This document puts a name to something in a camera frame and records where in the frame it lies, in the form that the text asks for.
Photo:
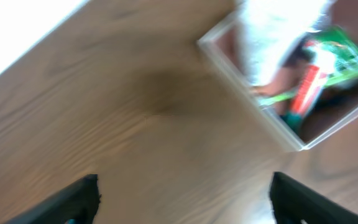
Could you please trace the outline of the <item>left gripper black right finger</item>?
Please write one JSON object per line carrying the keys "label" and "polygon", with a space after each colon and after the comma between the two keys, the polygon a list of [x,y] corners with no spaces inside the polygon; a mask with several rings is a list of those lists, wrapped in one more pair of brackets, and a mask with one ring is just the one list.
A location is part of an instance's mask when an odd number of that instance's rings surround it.
{"label": "left gripper black right finger", "polygon": [[283,172],[274,172],[269,192],[277,224],[358,224],[358,215]]}

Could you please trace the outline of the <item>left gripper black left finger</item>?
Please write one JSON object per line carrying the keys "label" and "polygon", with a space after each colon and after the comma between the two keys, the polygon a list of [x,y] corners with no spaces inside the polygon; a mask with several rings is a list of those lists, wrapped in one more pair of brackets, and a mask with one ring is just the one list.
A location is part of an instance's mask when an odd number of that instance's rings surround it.
{"label": "left gripper black left finger", "polygon": [[88,174],[6,223],[93,224],[100,198],[98,175]]}

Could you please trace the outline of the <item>teal toothpaste tube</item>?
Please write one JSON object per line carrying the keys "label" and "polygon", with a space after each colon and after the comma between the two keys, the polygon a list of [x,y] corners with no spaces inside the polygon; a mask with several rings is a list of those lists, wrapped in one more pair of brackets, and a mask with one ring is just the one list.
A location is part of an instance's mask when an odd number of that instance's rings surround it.
{"label": "teal toothpaste tube", "polygon": [[310,47],[300,52],[306,63],[302,79],[297,86],[298,92],[290,101],[283,116],[284,122],[294,132],[299,133],[301,125],[322,94],[322,86],[335,71],[336,55],[319,47]]}

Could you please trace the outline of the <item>green Dettol soap box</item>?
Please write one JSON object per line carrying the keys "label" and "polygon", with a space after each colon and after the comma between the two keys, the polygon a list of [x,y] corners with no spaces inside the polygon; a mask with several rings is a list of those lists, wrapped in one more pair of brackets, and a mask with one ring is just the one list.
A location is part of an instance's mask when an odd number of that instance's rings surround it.
{"label": "green Dettol soap box", "polygon": [[341,81],[358,77],[358,45],[340,27],[313,33],[303,48],[318,64],[328,67],[331,79]]}

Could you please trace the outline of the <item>green and white toothbrush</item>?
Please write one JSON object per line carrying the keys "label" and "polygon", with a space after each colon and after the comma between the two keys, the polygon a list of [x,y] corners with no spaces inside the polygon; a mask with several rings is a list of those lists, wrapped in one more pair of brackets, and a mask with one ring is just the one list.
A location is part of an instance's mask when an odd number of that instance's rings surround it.
{"label": "green and white toothbrush", "polygon": [[[332,86],[345,87],[346,85],[349,86],[351,83],[355,83],[356,81],[358,81],[358,66],[356,66],[356,68],[354,69],[342,70],[340,72],[336,72],[333,75],[328,76],[325,84],[322,86],[322,89],[326,89]],[[260,106],[270,106],[275,103],[294,98],[297,92],[298,89],[293,88],[275,96],[258,96],[257,102]]]}

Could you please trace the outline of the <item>white tube with gold cap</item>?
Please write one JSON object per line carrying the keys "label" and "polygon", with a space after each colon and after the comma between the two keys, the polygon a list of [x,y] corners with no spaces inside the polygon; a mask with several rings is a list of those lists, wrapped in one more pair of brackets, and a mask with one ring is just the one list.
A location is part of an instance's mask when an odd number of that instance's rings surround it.
{"label": "white tube with gold cap", "polygon": [[247,81],[269,84],[306,31],[332,6],[331,0],[239,1],[237,41]]}

